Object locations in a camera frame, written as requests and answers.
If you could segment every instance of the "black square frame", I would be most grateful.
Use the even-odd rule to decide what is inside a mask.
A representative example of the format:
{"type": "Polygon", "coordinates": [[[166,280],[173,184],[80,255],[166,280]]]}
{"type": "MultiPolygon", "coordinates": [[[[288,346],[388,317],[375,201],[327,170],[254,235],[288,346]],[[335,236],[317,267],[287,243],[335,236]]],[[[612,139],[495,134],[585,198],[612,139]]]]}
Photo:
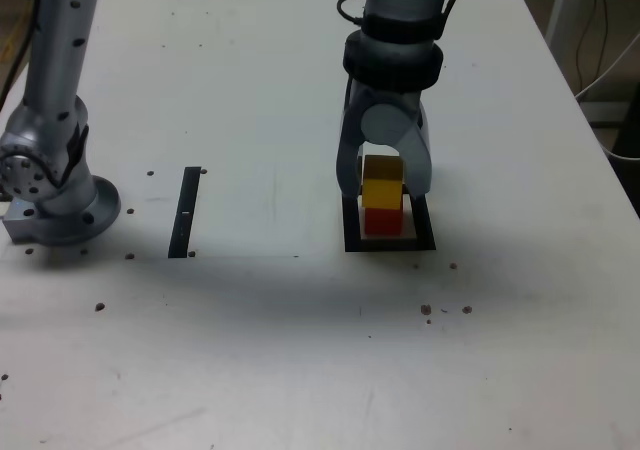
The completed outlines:
{"type": "MultiPolygon", "coordinates": [[[[403,195],[409,192],[402,186],[403,195]]],[[[360,235],[360,210],[358,199],[342,196],[342,225],[344,228],[345,252],[421,252],[435,250],[436,242],[433,238],[431,219],[425,196],[410,197],[413,225],[416,238],[398,239],[362,239],[360,235]]]]}

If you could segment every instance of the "yellow block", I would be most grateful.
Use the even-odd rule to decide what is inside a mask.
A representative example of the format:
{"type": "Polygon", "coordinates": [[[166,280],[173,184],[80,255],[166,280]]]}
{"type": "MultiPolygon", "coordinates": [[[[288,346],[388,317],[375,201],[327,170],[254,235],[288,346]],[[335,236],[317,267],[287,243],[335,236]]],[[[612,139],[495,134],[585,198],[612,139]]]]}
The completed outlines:
{"type": "Polygon", "coordinates": [[[402,204],[402,180],[365,179],[362,184],[362,206],[398,210],[402,204]]]}
{"type": "Polygon", "coordinates": [[[364,178],[402,181],[404,162],[391,155],[365,155],[364,178]]]}
{"type": "Polygon", "coordinates": [[[362,206],[387,210],[400,209],[403,173],[404,162],[400,157],[366,155],[362,183],[362,206]]]}

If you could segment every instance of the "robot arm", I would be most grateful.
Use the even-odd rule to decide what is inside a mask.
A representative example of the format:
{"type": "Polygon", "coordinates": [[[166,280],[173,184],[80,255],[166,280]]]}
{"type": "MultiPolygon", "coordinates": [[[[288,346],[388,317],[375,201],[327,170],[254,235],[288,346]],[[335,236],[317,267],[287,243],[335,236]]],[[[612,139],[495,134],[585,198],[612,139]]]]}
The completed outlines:
{"type": "Polygon", "coordinates": [[[115,220],[115,187],[87,166],[87,109],[76,96],[97,0],[35,0],[37,20],[22,103],[0,138],[0,178],[14,199],[14,241],[71,244],[115,220]]]}
{"type": "Polygon", "coordinates": [[[367,0],[363,18],[351,19],[361,29],[347,38],[343,61],[349,85],[336,165],[343,195],[358,196],[365,141],[399,152],[413,197],[429,192],[431,157],[420,94],[438,80],[443,54],[435,40],[454,3],[443,12],[445,0],[367,0]]]}

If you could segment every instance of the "stacked blocks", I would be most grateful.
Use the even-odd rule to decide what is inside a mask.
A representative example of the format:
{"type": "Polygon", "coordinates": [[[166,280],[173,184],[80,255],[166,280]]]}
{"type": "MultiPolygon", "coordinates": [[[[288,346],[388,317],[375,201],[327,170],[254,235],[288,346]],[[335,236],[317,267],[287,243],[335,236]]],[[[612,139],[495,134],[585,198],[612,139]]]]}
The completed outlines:
{"type": "Polygon", "coordinates": [[[402,234],[402,179],[400,157],[367,155],[364,159],[362,206],[366,235],[402,234]]]}

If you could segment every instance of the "table surface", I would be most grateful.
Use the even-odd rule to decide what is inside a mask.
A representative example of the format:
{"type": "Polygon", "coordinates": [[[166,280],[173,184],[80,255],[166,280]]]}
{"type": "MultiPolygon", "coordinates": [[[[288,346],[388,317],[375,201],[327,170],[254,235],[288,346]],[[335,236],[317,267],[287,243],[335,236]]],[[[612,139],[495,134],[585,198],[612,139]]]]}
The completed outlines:
{"type": "Polygon", "coordinates": [[[99,1],[79,94],[123,212],[1,233],[0,448],[640,446],[640,225],[523,0],[459,0],[423,94],[438,250],[376,255],[343,251],[335,2],[99,1]]]}

